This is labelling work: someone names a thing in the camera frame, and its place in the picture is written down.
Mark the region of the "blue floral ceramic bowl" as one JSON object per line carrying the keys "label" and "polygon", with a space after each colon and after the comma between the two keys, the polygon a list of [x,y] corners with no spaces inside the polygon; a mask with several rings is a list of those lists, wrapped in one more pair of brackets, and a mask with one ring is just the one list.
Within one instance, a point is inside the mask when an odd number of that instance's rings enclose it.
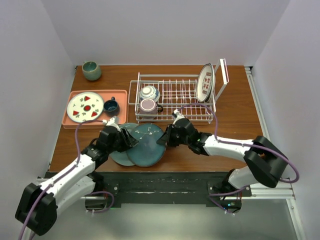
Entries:
{"label": "blue floral ceramic bowl", "polygon": [[154,100],[155,102],[158,102],[160,99],[160,96],[161,96],[160,91],[152,85],[147,85],[143,87],[139,92],[140,101],[144,99],[151,99],[151,100]]}

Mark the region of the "watermelon pattern white plate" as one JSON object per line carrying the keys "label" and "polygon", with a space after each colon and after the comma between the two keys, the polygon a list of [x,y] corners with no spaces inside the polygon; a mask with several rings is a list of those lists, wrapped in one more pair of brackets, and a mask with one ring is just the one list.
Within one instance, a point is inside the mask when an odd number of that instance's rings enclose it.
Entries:
{"label": "watermelon pattern white plate", "polygon": [[98,93],[81,92],[70,99],[66,114],[75,123],[96,120],[103,113],[104,103]]}

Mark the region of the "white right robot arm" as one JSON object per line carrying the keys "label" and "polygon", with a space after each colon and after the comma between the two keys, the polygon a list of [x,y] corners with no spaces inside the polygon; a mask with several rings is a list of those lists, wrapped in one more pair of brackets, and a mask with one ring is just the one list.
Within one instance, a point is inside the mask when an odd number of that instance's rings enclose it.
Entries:
{"label": "white right robot arm", "polygon": [[157,144],[166,147],[186,145],[195,154],[221,156],[246,163],[232,169],[222,183],[223,192],[235,196],[243,187],[262,184],[275,188],[288,165],[286,157],[264,136],[238,140],[198,131],[186,118],[169,124]]}

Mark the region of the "grey-green beaded rim plate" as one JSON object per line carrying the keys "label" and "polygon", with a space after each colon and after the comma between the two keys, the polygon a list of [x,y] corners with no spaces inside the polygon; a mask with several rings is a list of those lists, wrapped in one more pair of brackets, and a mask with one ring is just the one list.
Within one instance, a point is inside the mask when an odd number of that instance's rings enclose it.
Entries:
{"label": "grey-green beaded rim plate", "polygon": [[[137,126],[138,126],[137,123],[128,122],[128,123],[121,124],[119,127],[121,129],[125,128],[130,133]],[[109,157],[114,162],[116,162],[117,164],[119,164],[121,166],[132,167],[135,165],[132,161],[130,161],[126,151],[124,151],[124,152],[114,151],[109,155]]]}

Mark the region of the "green ceramic cup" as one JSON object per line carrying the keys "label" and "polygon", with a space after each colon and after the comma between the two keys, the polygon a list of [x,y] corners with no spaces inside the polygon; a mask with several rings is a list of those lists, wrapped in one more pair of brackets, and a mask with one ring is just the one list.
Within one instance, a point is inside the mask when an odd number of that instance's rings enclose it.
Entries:
{"label": "green ceramic cup", "polygon": [[88,81],[96,81],[102,76],[100,66],[94,61],[86,61],[82,65],[82,73]]}

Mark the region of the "salmon pink tray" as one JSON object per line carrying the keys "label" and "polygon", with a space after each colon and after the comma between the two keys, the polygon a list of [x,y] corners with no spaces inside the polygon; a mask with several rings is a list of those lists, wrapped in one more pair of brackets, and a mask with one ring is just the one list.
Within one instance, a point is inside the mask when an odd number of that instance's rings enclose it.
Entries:
{"label": "salmon pink tray", "polygon": [[[111,99],[111,97],[115,97],[116,101],[119,104],[120,107],[120,112],[118,114],[118,118],[119,118],[119,124],[124,124],[127,122],[128,120],[128,93],[126,90],[123,89],[100,89],[100,90],[78,90],[78,91],[72,91],[69,95],[69,99],[67,102],[67,105],[69,103],[69,101],[71,100],[72,97],[74,97],[77,94],[83,93],[83,92],[94,92],[99,94],[102,99],[104,100],[104,102],[108,101]],[[96,120],[109,120],[110,117],[106,115],[106,113],[103,112],[102,114],[96,119]],[[72,121],[68,115],[67,115],[67,106],[65,109],[65,114],[62,118],[62,126],[65,129],[75,129],[78,126],[79,123]]]}

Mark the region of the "red Chinese text white plate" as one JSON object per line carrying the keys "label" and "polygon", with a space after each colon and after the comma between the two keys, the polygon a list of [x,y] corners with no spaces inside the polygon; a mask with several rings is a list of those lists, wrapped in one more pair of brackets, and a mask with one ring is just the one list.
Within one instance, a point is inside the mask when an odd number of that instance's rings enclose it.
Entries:
{"label": "red Chinese text white plate", "polygon": [[200,103],[207,102],[212,95],[212,69],[207,63],[201,69],[196,83],[196,97]]}

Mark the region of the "teal glazed floral plate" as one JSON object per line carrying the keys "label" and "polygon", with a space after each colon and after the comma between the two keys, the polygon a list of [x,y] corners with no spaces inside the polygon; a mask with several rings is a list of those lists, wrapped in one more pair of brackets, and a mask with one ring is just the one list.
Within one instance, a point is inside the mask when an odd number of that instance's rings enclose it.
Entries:
{"label": "teal glazed floral plate", "polygon": [[166,146],[157,143],[162,135],[163,130],[153,124],[144,123],[135,127],[131,136],[138,141],[138,144],[127,150],[129,160],[138,167],[151,167],[163,157]]}

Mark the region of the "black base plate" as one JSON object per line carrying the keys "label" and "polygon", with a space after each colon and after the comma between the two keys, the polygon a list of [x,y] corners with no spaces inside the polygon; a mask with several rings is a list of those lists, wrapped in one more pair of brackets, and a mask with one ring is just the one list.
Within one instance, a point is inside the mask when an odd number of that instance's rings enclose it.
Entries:
{"label": "black base plate", "polygon": [[221,192],[227,172],[101,172],[98,190],[113,194],[85,197],[87,210],[123,204],[214,206],[209,195]]}

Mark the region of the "green rimmed white plate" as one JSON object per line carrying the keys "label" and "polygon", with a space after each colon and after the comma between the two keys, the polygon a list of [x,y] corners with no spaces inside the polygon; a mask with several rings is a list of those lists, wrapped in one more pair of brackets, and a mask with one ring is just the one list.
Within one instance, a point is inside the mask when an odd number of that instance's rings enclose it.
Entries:
{"label": "green rimmed white plate", "polygon": [[215,75],[215,68],[212,63],[210,63],[211,72],[212,72],[212,81],[211,81],[211,96],[212,99],[215,100],[216,93],[215,93],[215,86],[216,86],[216,75]]}

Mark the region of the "dark blue small mug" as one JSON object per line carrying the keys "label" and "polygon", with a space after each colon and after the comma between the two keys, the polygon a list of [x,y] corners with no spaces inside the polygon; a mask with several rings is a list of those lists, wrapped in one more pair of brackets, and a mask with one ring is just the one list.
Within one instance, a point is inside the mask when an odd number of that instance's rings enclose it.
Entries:
{"label": "dark blue small mug", "polygon": [[103,111],[110,118],[118,116],[118,114],[120,113],[120,106],[114,96],[112,96],[111,99],[107,100],[103,104]]}

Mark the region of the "purple mug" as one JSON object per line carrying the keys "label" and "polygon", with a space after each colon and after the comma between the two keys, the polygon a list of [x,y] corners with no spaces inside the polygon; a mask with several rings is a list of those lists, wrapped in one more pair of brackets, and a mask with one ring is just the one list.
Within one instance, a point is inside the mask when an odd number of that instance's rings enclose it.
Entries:
{"label": "purple mug", "polygon": [[142,115],[143,120],[153,120],[162,111],[163,106],[150,98],[143,99],[139,105],[139,114]]}

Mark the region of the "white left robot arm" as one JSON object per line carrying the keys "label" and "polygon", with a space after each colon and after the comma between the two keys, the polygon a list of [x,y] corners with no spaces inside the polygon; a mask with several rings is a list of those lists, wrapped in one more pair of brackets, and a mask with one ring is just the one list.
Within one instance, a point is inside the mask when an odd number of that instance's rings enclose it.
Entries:
{"label": "white left robot arm", "polygon": [[77,150],[77,157],[67,167],[39,185],[28,184],[21,195],[15,218],[22,223],[18,239],[22,239],[26,228],[41,236],[56,222],[60,206],[58,198],[76,183],[84,183],[83,195],[99,196],[104,184],[90,178],[98,167],[107,161],[113,152],[124,152],[138,144],[138,141],[116,123],[106,125],[99,136],[83,150]]}

